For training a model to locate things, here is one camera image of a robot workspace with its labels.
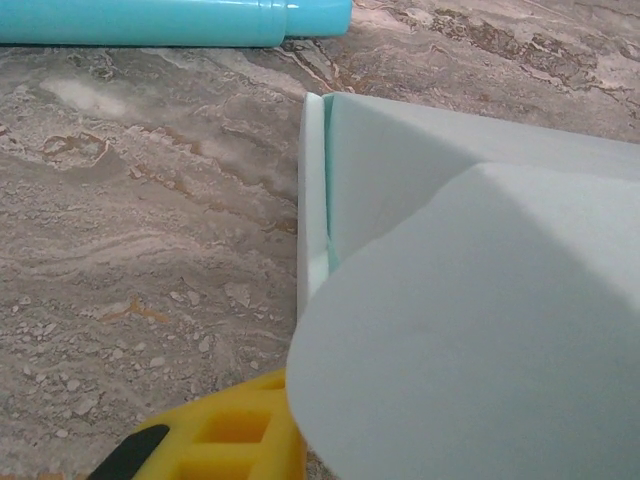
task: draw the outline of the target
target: gray marble surface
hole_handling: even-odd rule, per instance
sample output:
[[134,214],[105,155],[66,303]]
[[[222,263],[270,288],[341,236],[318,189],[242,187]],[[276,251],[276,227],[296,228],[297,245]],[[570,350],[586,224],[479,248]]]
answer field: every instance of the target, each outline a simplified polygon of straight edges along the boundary
[[0,474],[87,472],[284,364],[306,91],[640,143],[639,87],[635,0],[358,0],[345,37],[271,50],[0,49]]

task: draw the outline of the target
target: teal foam board edge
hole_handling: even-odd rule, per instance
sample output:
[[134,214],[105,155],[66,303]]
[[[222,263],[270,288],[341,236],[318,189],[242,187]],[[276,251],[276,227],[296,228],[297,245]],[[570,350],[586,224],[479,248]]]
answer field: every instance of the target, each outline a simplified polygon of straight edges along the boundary
[[340,259],[336,254],[333,242],[331,241],[331,211],[335,208],[333,205],[333,167],[332,158],[333,150],[331,145],[331,118],[333,111],[333,99],[334,94],[330,93],[324,95],[322,100],[324,101],[324,173],[325,173],[325,186],[326,186],[326,208],[327,208],[327,250],[329,254],[329,273],[333,273],[338,265]]
[[329,277],[325,144],[325,102],[309,93],[304,101],[298,148],[298,318]]

